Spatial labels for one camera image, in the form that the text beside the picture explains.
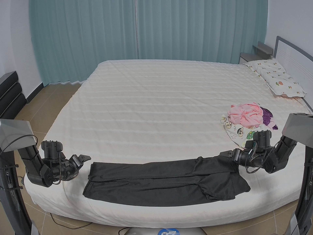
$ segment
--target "bedside table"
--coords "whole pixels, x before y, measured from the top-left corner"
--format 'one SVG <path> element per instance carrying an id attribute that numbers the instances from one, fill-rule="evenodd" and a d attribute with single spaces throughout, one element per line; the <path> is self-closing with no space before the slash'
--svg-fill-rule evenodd
<path id="1" fill-rule="evenodd" d="M 253 60 L 270 59 L 273 54 L 273 49 L 268 45 L 258 42 L 257 46 L 253 45 L 254 54 L 240 53 L 239 64 L 244 64 Z"/>

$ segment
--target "headboard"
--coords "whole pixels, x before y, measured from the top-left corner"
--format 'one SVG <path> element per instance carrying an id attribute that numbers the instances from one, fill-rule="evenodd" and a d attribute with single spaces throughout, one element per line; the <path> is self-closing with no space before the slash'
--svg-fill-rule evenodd
<path id="1" fill-rule="evenodd" d="M 276 38 L 274 57 L 305 90 L 303 100 L 313 111 L 313 57 L 279 36 Z"/>

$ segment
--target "blue and white circular logo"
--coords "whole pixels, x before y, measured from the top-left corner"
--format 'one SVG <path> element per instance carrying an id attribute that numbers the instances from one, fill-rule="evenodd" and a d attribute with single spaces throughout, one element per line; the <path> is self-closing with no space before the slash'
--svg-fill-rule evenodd
<path id="1" fill-rule="evenodd" d="M 177 229 L 171 228 L 171 229 L 162 229 L 159 231 L 157 235 L 180 235 L 180 233 Z"/>

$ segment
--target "bed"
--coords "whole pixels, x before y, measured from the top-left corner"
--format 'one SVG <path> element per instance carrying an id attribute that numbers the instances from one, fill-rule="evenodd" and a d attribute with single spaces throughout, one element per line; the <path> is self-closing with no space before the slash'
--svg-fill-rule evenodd
<path id="1" fill-rule="evenodd" d="M 292 60 L 292 64 L 303 64 L 289 65 L 290 70 L 302 68 L 308 57 L 303 52 L 293 55 L 294 48 L 286 42 L 280 39 L 276 43 L 278 61 L 285 66 L 289 64 L 286 59 Z M 310 83 L 299 73 L 291 75 L 300 83 L 305 80 L 310 104 L 308 89 L 313 81 Z M 192 159 L 236 148 L 220 119 L 231 104 L 241 102 L 257 102 L 273 113 L 279 130 L 273 131 L 272 144 L 279 140 L 289 113 L 310 112 L 301 98 L 274 95 L 245 65 L 177 60 L 100 63 L 61 110 L 45 137 L 62 142 L 66 157 L 85 154 L 92 160 L 85 163 L 75 180 L 44 188 L 25 178 L 26 189 L 33 202 L 47 212 L 113 226 L 203 227 L 268 213 L 299 197 L 302 144 L 295 147 L 286 168 L 277 173 L 259 170 L 247 174 L 240 168 L 251 191 L 231 201 L 146 207 L 102 202 L 82 195 L 94 161 L 147 163 Z"/>

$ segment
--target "curtain pleat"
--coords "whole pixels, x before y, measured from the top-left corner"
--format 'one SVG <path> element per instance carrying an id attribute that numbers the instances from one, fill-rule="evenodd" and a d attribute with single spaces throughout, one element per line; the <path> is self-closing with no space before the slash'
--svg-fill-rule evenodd
<path id="1" fill-rule="evenodd" d="M 83 81 L 100 62 L 136 59 L 135 0 L 29 0 L 43 84 Z"/>
<path id="2" fill-rule="evenodd" d="M 268 0 L 137 0 L 140 59 L 238 63 L 264 42 Z"/>

